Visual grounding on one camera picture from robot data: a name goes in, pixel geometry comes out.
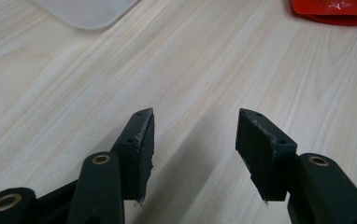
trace light wooden tabletop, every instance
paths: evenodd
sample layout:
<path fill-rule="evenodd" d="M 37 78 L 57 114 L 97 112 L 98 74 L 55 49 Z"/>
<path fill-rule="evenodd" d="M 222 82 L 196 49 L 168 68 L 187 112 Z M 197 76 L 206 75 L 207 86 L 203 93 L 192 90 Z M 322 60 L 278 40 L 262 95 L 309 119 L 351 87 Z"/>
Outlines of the light wooden tabletop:
<path fill-rule="evenodd" d="M 103 30 L 0 0 L 0 190 L 42 196 L 153 107 L 154 169 L 126 223 L 290 223 L 235 151 L 239 108 L 332 158 L 357 186 L 357 27 L 289 0 L 142 0 Z"/>

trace white object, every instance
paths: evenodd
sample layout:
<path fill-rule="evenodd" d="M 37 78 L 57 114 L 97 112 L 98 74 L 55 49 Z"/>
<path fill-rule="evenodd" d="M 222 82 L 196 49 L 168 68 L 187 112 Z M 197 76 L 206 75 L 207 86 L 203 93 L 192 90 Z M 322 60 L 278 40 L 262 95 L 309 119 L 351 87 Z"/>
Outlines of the white object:
<path fill-rule="evenodd" d="M 110 25 L 137 0 L 33 0 L 61 20 L 82 29 Z"/>

